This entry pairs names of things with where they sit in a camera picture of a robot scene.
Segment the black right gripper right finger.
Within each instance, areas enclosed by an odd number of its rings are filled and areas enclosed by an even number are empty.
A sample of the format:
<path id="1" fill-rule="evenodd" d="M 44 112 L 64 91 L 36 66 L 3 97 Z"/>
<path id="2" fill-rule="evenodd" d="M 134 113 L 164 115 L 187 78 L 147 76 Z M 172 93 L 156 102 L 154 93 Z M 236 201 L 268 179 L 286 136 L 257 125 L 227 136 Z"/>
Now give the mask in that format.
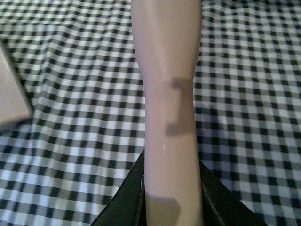
<path id="1" fill-rule="evenodd" d="M 203 163 L 199 164 L 206 226 L 266 225 L 263 219 L 237 199 Z"/>

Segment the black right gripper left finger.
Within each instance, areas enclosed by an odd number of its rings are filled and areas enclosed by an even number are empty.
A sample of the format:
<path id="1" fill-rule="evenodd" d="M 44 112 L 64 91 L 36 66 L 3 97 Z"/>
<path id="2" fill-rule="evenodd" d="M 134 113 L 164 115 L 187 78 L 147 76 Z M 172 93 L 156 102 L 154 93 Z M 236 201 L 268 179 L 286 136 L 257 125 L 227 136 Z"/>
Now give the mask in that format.
<path id="1" fill-rule="evenodd" d="M 110 203 L 102 210 L 91 225 L 147 225 L 144 188 L 144 152 L 141 152 Z"/>

